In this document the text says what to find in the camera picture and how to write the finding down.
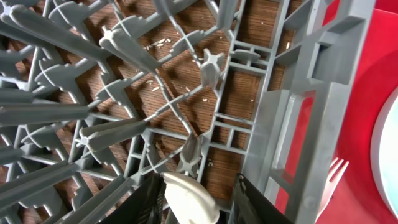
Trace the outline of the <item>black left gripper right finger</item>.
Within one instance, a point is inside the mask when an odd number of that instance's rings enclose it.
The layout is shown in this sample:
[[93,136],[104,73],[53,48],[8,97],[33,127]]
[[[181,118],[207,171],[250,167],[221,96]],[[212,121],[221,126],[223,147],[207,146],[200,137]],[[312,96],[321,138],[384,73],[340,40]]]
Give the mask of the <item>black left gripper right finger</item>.
[[241,173],[236,174],[233,203],[234,222],[237,224],[292,224]]

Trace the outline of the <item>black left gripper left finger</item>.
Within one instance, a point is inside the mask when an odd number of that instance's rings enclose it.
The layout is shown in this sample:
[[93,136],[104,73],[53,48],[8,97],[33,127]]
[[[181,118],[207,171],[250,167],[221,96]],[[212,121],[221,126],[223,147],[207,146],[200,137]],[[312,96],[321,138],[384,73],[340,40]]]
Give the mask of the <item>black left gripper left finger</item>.
[[99,224],[161,224],[165,187],[163,177],[153,174]]

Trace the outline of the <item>white plastic fork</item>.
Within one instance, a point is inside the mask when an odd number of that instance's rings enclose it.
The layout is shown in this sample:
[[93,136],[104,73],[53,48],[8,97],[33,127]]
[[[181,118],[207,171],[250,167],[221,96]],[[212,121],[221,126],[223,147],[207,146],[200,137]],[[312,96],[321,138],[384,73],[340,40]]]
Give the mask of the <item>white plastic fork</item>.
[[338,157],[334,158],[331,162],[330,169],[328,176],[326,178],[326,183],[325,183],[325,188],[323,191],[322,199],[320,202],[320,206],[318,209],[317,217],[315,221],[319,219],[320,215],[323,213],[323,211],[326,209],[328,206],[333,193],[341,180],[343,174],[345,173],[345,170],[347,169],[349,165],[349,161],[345,161],[344,159],[340,159]]

